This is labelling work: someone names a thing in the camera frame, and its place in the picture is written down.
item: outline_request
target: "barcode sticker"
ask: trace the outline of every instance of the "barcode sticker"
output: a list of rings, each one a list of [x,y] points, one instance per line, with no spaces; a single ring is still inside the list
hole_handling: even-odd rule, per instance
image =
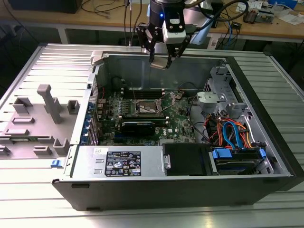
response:
[[[95,148],[93,154],[104,154],[108,152],[109,148]]]

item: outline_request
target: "green circuit board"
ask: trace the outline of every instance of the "green circuit board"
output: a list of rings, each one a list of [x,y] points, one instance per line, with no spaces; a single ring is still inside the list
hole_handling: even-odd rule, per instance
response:
[[[166,96],[161,100],[161,109],[165,109],[160,115],[169,117],[168,124],[165,126],[157,126],[155,134],[145,137],[119,137],[120,132],[117,126],[120,123],[120,116],[138,116],[136,106],[142,104],[144,107],[148,104],[157,103],[157,99],[123,99],[116,93],[105,98],[106,103],[103,107],[103,115],[100,118],[102,135],[99,140],[100,145],[161,145],[162,143],[193,143],[195,135],[190,127],[190,122],[186,115],[187,113],[187,98],[175,100],[172,107],[172,97]],[[143,115],[149,115],[154,109],[140,109]],[[149,121],[158,121],[153,117]]]

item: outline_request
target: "motherboard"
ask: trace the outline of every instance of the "motherboard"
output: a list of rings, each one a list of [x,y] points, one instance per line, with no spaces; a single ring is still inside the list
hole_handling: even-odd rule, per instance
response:
[[[122,91],[98,100],[99,145],[193,143],[188,98],[178,92]]]

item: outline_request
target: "side panel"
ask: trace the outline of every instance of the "side panel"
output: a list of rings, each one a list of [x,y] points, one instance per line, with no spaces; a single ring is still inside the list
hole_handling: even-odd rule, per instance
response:
[[[279,130],[269,116],[267,110],[264,108],[262,102],[258,98],[257,94],[250,85],[242,69],[237,64],[236,60],[233,57],[228,57],[228,63],[231,66],[231,69],[236,78],[236,84],[239,88],[241,88],[241,90],[243,90],[247,101],[252,105],[252,108],[256,113],[256,117],[260,120],[263,128],[265,129],[265,132],[269,136],[272,144],[275,146],[275,149],[279,153],[288,171],[296,177],[292,182],[281,189],[289,190],[304,181],[304,171],[301,165],[297,162],[295,156],[291,152],[286,141],[280,134]]]
[[[76,210],[187,208],[251,205],[289,178],[58,182],[53,186]]]

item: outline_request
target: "power supply label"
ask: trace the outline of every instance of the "power supply label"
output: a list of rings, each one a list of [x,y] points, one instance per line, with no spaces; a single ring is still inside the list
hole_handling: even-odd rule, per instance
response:
[[[142,175],[140,151],[114,151],[106,155],[105,175],[107,177],[134,177]]]

